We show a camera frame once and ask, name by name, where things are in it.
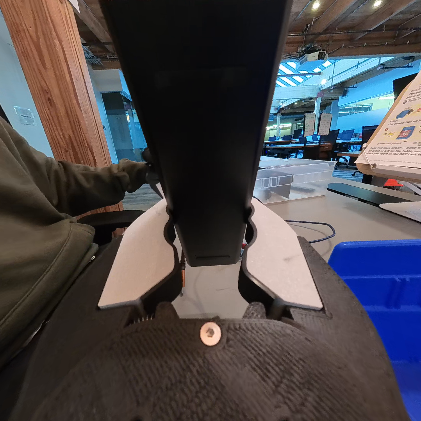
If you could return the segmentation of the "person in olive hoodie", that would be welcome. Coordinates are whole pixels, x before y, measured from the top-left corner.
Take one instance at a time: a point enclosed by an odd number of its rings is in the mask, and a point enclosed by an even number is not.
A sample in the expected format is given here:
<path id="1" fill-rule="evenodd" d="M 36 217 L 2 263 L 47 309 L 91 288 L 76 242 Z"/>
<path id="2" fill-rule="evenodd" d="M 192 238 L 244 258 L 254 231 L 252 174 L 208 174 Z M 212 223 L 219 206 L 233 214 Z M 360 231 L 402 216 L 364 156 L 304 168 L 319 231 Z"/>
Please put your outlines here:
<path id="1" fill-rule="evenodd" d="M 66 182 L 83 166 L 32 148 L 1 118 L 1 368 L 31 339 L 97 250 Z"/>

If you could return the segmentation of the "printed instruction sheet on stand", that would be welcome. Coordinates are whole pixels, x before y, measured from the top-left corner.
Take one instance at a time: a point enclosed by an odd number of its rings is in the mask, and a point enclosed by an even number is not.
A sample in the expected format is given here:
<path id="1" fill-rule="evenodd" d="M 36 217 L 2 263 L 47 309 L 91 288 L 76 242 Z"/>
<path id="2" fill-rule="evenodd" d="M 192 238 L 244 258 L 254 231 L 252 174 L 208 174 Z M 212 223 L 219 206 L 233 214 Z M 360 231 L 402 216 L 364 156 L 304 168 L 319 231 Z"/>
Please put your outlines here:
<path id="1" fill-rule="evenodd" d="M 404 87 L 363 147 L 357 169 L 369 176 L 421 181 L 421 73 Z"/>

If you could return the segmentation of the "clear plastic bin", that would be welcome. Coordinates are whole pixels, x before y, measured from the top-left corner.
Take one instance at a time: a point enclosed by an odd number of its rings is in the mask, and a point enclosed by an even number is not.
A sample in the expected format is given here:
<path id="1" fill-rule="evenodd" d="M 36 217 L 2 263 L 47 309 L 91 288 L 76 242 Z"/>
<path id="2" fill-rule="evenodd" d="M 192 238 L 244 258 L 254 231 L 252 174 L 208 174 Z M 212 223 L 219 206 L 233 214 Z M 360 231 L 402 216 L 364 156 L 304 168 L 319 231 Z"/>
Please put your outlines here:
<path id="1" fill-rule="evenodd" d="M 261 156 L 253 197 L 263 204 L 325 196 L 335 162 Z"/>

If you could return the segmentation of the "wooden pillar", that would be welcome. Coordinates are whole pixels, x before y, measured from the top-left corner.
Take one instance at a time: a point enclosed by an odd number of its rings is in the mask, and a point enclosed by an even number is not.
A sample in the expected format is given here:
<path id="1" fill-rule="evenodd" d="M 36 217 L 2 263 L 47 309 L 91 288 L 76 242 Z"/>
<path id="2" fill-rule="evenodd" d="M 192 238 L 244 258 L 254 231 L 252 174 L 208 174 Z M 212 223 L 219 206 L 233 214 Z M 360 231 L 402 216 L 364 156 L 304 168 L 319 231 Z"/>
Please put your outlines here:
<path id="1" fill-rule="evenodd" d="M 71 3 L 0 3 L 54 158 L 95 167 L 111 165 Z"/>

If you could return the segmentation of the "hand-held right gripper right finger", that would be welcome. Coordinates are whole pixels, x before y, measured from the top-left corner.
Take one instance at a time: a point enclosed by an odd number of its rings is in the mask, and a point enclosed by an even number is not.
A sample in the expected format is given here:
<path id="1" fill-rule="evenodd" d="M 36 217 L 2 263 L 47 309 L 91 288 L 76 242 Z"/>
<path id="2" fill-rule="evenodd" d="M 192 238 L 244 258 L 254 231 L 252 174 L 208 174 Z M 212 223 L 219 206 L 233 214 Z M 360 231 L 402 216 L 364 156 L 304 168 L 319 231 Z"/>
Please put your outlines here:
<path id="1" fill-rule="evenodd" d="M 244 239 L 238 290 L 246 302 L 266 310 L 276 301 L 286 308 L 323 308 L 297 234 L 255 197 Z"/>

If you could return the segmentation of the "grey desk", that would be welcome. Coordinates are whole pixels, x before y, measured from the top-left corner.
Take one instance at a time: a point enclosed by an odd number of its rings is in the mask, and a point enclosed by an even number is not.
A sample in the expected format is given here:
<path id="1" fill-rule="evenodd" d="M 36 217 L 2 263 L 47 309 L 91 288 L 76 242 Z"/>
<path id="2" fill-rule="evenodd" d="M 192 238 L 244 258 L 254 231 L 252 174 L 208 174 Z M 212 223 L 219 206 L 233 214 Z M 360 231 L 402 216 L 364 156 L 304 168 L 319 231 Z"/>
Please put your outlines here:
<path id="1" fill-rule="evenodd" d="M 328 261 L 336 244 L 348 241 L 419 239 L 420 223 L 355 198 L 327 191 L 325 196 L 271 203 L 283 219 L 325 222 L 333 239 L 312 246 Z M 241 318 L 248 303 L 238 291 L 241 263 L 227 266 L 186 266 L 186 287 L 173 302 L 181 318 Z"/>

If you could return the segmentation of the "black flat bar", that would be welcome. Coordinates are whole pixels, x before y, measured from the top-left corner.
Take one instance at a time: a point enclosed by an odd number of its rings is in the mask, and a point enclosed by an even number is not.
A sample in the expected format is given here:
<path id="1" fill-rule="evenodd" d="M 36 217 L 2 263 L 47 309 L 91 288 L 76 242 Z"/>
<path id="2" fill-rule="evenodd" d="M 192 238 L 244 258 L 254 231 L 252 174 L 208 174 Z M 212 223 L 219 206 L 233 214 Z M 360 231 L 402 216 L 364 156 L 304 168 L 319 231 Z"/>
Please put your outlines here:
<path id="1" fill-rule="evenodd" d="M 408 203 L 409 200 L 394 197 L 389 194 L 375 192 L 362 187 L 355 187 L 344 183 L 329 183 L 328 191 L 356 199 L 373 206 L 379 207 L 387 203 Z"/>

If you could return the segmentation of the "blue plastic bin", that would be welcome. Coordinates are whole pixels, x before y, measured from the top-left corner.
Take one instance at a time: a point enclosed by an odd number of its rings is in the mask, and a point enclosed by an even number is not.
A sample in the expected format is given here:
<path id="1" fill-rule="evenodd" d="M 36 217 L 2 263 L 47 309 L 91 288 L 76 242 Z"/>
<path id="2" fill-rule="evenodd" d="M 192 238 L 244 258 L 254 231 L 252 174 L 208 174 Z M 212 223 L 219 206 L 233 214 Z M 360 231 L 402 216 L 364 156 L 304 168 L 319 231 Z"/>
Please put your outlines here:
<path id="1" fill-rule="evenodd" d="M 421 240 L 343 242 L 328 264 L 374 323 L 411 420 L 421 419 Z"/>

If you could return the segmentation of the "glass door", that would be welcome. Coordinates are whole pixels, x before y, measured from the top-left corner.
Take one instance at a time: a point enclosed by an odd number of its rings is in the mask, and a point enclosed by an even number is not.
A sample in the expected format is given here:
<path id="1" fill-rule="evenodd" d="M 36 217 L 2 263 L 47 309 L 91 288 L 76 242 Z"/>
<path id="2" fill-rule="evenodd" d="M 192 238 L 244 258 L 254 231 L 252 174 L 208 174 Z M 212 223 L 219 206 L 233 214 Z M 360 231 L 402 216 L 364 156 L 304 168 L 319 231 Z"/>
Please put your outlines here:
<path id="1" fill-rule="evenodd" d="M 134 144 L 130 134 L 131 101 L 122 92 L 101 92 L 112 141 L 118 161 L 136 161 Z"/>

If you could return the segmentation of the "ceiling projector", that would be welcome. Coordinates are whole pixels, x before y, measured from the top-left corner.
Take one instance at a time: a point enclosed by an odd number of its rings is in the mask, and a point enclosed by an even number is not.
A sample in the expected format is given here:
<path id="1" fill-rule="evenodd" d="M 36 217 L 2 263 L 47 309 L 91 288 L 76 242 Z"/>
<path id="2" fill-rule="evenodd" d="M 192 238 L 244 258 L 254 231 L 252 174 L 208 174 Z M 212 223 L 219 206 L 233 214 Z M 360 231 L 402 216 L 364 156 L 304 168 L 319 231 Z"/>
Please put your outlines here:
<path id="1" fill-rule="evenodd" d="M 317 50 L 313 52 L 307 52 L 303 54 L 297 62 L 297 68 L 306 65 L 313 61 L 325 61 L 328 58 L 328 54 L 324 50 Z"/>

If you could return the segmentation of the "person's left forearm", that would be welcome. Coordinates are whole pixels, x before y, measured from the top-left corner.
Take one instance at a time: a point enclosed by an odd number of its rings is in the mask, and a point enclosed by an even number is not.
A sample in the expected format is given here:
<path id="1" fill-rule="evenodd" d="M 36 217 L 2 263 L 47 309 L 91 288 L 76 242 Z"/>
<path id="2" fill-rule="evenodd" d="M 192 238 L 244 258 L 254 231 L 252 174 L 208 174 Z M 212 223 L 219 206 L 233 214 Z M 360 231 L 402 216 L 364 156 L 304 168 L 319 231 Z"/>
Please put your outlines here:
<path id="1" fill-rule="evenodd" d="M 106 167 L 58 161 L 54 169 L 50 182 L 55 190 L 55 208 L 76 217 L 118 204 L 126 193 L 146 183 L 150 166 L 127 159 Z"/>

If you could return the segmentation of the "black multiport usb hub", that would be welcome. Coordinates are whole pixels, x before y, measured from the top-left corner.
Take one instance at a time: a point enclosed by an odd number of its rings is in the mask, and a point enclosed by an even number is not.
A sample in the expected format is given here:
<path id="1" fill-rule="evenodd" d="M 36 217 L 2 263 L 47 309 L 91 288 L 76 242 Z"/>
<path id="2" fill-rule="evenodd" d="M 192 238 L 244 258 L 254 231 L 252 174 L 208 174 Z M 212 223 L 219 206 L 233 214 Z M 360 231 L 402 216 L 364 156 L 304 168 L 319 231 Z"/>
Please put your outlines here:
<path id="1" fill-rule="evenodd" d="M 236 264 L 292 1 L 99 1 L 189 266 Z"/>

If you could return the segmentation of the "black monitor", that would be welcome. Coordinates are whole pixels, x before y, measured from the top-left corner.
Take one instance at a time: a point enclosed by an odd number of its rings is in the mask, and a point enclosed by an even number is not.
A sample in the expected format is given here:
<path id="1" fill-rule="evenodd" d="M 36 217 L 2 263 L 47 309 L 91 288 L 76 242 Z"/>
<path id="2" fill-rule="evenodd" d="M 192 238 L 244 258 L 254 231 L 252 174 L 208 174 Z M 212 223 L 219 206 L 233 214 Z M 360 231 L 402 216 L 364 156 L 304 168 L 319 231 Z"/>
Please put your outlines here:
<path id="1" fill-rule="evenodd" d="M 399 97 L 402 91 L 414 80 L 417 75 L 418 73 L 413 73 L 411 75 L 400 77 L 392 81 L 394 100 Z"/>

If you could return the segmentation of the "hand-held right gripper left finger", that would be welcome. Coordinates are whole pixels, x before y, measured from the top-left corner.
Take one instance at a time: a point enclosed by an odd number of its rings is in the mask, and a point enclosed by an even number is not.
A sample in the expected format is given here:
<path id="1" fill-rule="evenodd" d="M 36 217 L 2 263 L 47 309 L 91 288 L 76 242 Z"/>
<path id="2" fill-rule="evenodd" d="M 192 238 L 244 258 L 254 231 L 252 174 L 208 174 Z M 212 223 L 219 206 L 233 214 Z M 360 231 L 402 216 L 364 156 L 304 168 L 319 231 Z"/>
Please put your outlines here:
<path id="1" fill-rule="evenodd" d="M 182 291 L 176 231 L 165 199 L 125 231 L 98 301 L 100 309 L 136 306 L 155 309 Z"/>

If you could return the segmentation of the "small paper wall sign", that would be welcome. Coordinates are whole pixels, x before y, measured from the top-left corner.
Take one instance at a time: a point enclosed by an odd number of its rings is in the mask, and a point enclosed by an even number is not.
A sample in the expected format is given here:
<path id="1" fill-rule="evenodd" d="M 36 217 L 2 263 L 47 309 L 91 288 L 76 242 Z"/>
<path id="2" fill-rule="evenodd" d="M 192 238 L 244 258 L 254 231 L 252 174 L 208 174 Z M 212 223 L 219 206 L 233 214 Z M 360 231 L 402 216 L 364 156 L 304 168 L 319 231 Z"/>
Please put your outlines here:
<path id="1" fill-rule="evenodd" d="M 19 119 L 20 124 L 29 126 L 37 125 L 35 115 L 31 109 L 19 106 L 13 106 L 13 109 Z"/>

